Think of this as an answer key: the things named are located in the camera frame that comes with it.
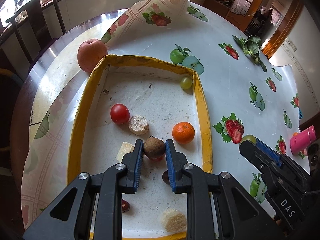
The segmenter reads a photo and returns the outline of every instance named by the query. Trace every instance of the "orange ball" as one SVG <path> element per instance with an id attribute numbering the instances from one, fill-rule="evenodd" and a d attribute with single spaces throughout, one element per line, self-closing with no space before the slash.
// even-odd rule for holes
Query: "orange ball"
<path id="1" fill-rule="evenodd" d="M 172 137 L 180 144 L 187 144 L 193 140 L 196 131 L 188 122 L 177 123 L 172 129 Z"/>

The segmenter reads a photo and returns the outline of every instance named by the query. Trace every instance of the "bread piece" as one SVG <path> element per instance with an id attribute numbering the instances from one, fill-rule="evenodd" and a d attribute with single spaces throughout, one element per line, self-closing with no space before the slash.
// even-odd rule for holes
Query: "bread piece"
<path id="1" fill-rule="evenodd" d="M 122 162 L 123 156 L 126 153 L 133 152 L 133 149 L 134 149 L 134 145 L 132 145 L 131 143 L 123 142 L 116 157 L 117 161 Z"/>
<path id="2" fill-rule="evenodd" d="M 186 216 L 175 209 L 164 211 L 161 223 L 167 232 L 177 232 L 184 230 L 187 227 Z"/>
<path id="3" fill-rule="evenodd" d="M 139 114 L 131 117 L 128 127 L 135 135 L 146 134 L 149 130 L 147 119 Z"/>

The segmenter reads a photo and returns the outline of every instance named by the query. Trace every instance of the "wooden chair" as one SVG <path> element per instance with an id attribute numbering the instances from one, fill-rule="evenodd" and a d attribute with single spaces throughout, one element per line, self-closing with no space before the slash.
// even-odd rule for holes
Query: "wooden chair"
<path id="1" fill-rule="evenodd" d="M 12 23 L 12 27 L 14 29 L 14 32 L 17 36 L 18 42 L 24 52 L 24 54 L 26 55 L 29 63 L 30 63 L 30 68 L 29 68 L 29 72 L 32 69 L 32 67 L 34 66 L 34 64 L 37 62 L 37 60 L 41 57 L 41 55 L 57 40 L 57 38 L 52 38 L 50 36 L 47 24 L 44 20 L 44 15 L 42 12 L 42 8 L 41 8 L 41 4 L 40 4 L 41 0 L 31 0 L 28 3 L 26 3 L 25 5 L 23 5 L 11 18 L 7 19 L 5 22 Z M 58 20 L 60 23 L 60 27 L 62 30 L 62 33 L 65 34 L 66 33 L 66 29 L 64 27 L 63 24 L 63 20 L 61 17 L 61 13 L 57 4 L 57 0 L 52 0 L 54 7 L 56 9 L 56 13 L 58 16 Z M 28 14 L 28 20 L 30 22 L 30 25 L 32 27 L 32 30 L 36 36 L 36 39 L 40 45 L 40 52 L 38 54 L 38 56 L 33 60 L 31 58 L 31 55 L 29 54 L 22 38 L 21 35 L 19 33 L 19 29 L 18 29 L 18 25 L 17 22 L 15 20 L 15 18 L 23 11 L 27 11 Z"/>
<path id="2" fill-rule="evenodd" d="M 247 36 L 257 35 L 263 25 L 265 25 L 265 21 L 262 20 L 262 22 L 259 22 L 257 19 L 252 18 L 248 27 L 244 31 L 244 34 L 246 34 Z"/>

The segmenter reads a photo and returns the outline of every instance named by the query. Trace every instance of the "green grape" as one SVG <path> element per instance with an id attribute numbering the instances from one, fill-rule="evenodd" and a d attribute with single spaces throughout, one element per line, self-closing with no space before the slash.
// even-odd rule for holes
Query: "green grape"
<path id="1" fill-rule="evenodd" d="M 189 89 L 192 86 L 192 80 L 188 77 L 184 77 L 183 79 L 181 79 L 180 81 L 180 87 L 183 90 Z"/>
<path id="2" fill-rule="evenodd" d="M 243 141 L 247 141 L 247 140 L 252 141 L 254 144 L 257 144 L 257 139 L 256 139 L 253 135 L 251 135 L 251 134 L 247 134 L 247 135 L 243 136 L 240 144 L 241 144 Z"/>

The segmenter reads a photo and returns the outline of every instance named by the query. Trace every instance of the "floor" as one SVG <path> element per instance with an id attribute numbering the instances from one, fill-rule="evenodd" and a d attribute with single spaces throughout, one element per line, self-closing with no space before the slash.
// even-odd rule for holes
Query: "floor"
<path id="1" fill-rule="evenodd" d="M 0 220 L 19 236 L 24 232 L 20 194 L 10 175 L 10 153 L 0 152 Z"/>

